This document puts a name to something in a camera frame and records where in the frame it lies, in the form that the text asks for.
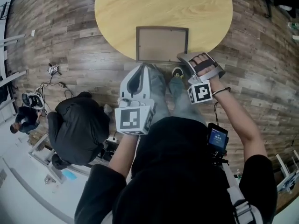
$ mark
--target wooden floor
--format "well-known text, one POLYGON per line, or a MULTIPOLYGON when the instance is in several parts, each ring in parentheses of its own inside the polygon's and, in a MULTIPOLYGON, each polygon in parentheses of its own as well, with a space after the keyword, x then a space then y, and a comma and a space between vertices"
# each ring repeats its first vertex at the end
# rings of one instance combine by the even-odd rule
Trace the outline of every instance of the wooden floor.
MULTIPOLYGON (((94 17, 95 0, 17 0, 8 21, 7 37, 26 33, 26 38, 8 46, 10 70, 28 70, 16 85, 21 93, 33 91, 50 79, 48 63, 59 64, 62 76, 52 83, 65 82, 75 93, 89 90, 100 104, 117 105, 119 86, 136 66, 111 47, 98 30, 94 17)), ((274 168, 275 155, 291 161, 292 149, 299 152, 299 46, 292 40, 290 21, 277 8, 272 21, 264 17, 263 0, 233 0, 231 28, 210 55, 226 70, 223 82, 258 124, 274 168)), ((160 65, 168 78, 174 66, 160 65)), ((65 99, 64 89, 49 86, 46 102, 54 109, 65 99)), ((169 108, 173 102, 167 93, 169 108)), ((213 103, 199 105, 207 122, 215 122, 213 103)), ((226 114, 219 106, 220 125, 229 130, 228 156, 233 171, 243 169, 243 148, 226 114)), ((32 133, 47 132, 47 121, 32 133)), ((115 123, 111 124, 111 133, 115 123)))

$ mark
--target man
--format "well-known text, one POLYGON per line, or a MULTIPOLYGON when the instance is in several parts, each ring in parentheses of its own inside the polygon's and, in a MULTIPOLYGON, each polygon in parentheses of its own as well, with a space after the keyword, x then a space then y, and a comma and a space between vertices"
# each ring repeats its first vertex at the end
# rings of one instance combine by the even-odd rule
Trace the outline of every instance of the man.
POLYGON ((10 131, 12 133, 20 131, 29 134, 29 131, 36 129, 39 125, 39 118, 42 112, 36 113, 37 110, 31 107, 20 107, 15 122, 10 126, 10 131))
MULTIPOLYGON (((192 65, 207 59, 200 55, 192 65)), ((213 66, 205 68, 198 76, 211 69, 213 66)), ((108 167, 93 166, 77 206, 75 223, 235 223, 226 175, 206 155, 206 123, 197 107, 190 104, 182 70, 176 68, 169 83, 175 103, 173 116, 164 99, 162 74, 151 69, 150 76, 157 109, 149 134, 141 136, 132 180, 126 185, 138 137, 124 136, 108 167)), ((210 84, 212 92, 224 89, 218 77, 211 78, 210 84)), ((229 91, 219 92, 215 98, 244 146, 240 189, 246 200, 259 209, 264 223, 270 223, 277 190, 258 127, 229 91)))
POLYGON ((109 136, 109 114, 85 91, 77 97, 61 102, 48 114, 49 139, 56 153, 53 165, 63 169, 70 164, 86 165, 103 149, 109 136))

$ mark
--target wrist strap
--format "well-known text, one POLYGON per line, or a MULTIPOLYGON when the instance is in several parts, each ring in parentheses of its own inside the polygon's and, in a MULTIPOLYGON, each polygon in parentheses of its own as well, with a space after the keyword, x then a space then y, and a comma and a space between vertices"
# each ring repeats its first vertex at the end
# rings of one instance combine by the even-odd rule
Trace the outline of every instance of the wrist strap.
POLYGON ((214 96, 214 95, 216 95, 216 94, 218 94, 218 93, 220 93, 220 92, 222 92, 222 91, 228 91, 228 92, 230 92, 231 89, 232 89, 232 88, 230 88, 230 87, 226 87, 226 88, 224 88, 224 89, 215 91, 215 92, 212 94, 212 96, 214 96))

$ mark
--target table top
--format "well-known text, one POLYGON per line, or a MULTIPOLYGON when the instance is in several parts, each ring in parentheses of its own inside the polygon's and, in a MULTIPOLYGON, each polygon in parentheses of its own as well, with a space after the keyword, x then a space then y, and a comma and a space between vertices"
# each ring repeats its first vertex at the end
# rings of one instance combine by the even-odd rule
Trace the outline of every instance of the table top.
POLYGON ((136 27, 189 28, 188 52, 209 52, 224 38, 233 17, 232 0, 96 0, 95 17, 104 38, 135 59, 136 27))

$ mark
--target black shirt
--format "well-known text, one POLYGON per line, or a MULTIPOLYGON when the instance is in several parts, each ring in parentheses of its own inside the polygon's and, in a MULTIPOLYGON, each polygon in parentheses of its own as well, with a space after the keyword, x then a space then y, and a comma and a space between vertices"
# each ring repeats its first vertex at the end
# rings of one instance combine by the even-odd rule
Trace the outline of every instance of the black shirt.
MULTIPOLYGON (((140 141, 128 185, 114 170, 93 166, 75 223, 99 224, 111 210, 115 224, 235 223, 225 173, 206 158, 206 132, 202 123, 178 117, 154 124, 140 141)), ((271 222, 277 190, 268 158, 246 161, 240 189, 271 222)))
POLYGON ((60 158, 86 165, 103 148, 109 136, 110 118, 92 98, 74 97, 48 114, 49 139, 60 158))
POLYGON ((19 129, 19 131, 22 133, 28 133, 29 131, 36 129, 39 125, 39 123, 36 122, 36 110, 33 108, 26 106, 22 106, 19 108, 18 115, 15 118, 15 122, 21 123, 23 119, 25 120, 25 122, 21 124, 21 127, 19 129))

